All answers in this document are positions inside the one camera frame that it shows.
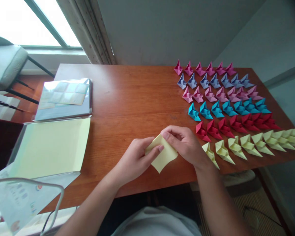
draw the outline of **wooden table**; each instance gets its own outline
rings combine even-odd
[[[294,128],[278,103],[263,85],[251,68],[236,68],[239,78],[247,73],[250,82],[257,85],[259,95],[266,98],[268,109],[273,112],[277,125],[283,129]],[[113,65],[77,65],[61,64],[55,80],[91,78],[93,81],[93,115],[88,135],[88,143],[81,175],[65,190],[60,208],[80,205],[95,188],[98,182],[116,165],[134,138],[156,137],[168,125],[189,127],[195,133],[198,122],[188,116],[190,104],[183,98],[183,90],[177,85],[180,78],[174,67],[162,66],[113,66]],[[190,77],[185,74],[185,81]],[[207,101],[208,108],[212,103]],[[200,116],[205,124],[209,122]],[[240,137],[245,134],[232,130]],[[227,138],[222,135],[228,147]],[[215,140],[211,149],[215,151]],[[215,154],[216,161],[221,168],[221,174],[240,172],[252,168],[263,167],[276,163],[295,160],[295,151],[286,152],[271,149],[275,156],[262,153],[263,157],[248,154],[243,150],[247,161],[229,154],[236,165],[222,160]],[[117,197],[145,192],[149,190],[179,185],[196,180],[194,168],[180,155],[170,162],[159,174],[150,166],[136,180],[123,186]],[[54,210],[58,198],[53,200],[44,210]]]

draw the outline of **person's right hand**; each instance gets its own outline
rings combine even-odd
[[[195,167],[200,168],[203,164],[211,162],[207,161],[210,160],[209,157],[189,128],[167,126],[161,131],[161,135],[184,159]]]

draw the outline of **window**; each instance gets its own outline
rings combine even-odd
[[[56,0],[0,0],[0,36],[24,48],[82,49]]]

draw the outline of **chair seat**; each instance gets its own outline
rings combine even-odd
[[[0,91],[6,90],[14,81],[27,55],[19,45],[0,46]]]

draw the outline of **curtain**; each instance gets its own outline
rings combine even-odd
[[[115,65],[97,0],[56,0],[91,64]]]

